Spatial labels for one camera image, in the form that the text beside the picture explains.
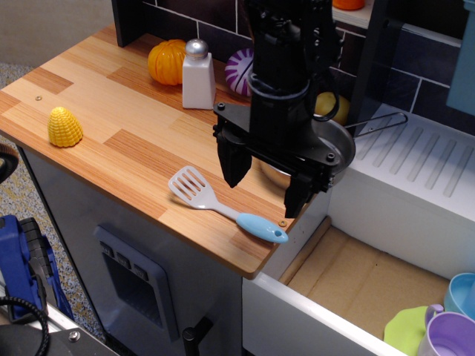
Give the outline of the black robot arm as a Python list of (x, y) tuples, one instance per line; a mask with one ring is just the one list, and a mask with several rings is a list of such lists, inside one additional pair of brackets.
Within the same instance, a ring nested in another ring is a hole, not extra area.
[(318, 88), (335, 87), (330, 66), (342, 40), (330, 1), (246, 1), (254, 45), (249, 107), (219, 104), (214, 137), (223, 178), (235, 187), (257, 158), (290, 175), (288, 218), (326, 191), (339, 158), (318, 136)]

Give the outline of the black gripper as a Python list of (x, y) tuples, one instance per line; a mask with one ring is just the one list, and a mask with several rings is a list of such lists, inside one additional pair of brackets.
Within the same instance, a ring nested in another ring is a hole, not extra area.
[(315, 192), (326, 191), (338, 164), (329, 148), (318, 147), (317, 124), (334, 121), (339, 106), (324, 116), (309, 115), (301, 105), (290, 111), (278, 106), (215, 105), (213, 127), (223, 178), (234, 188), (257, 158), (291, 176), (284, 205), (286, 218), (296, 218)]

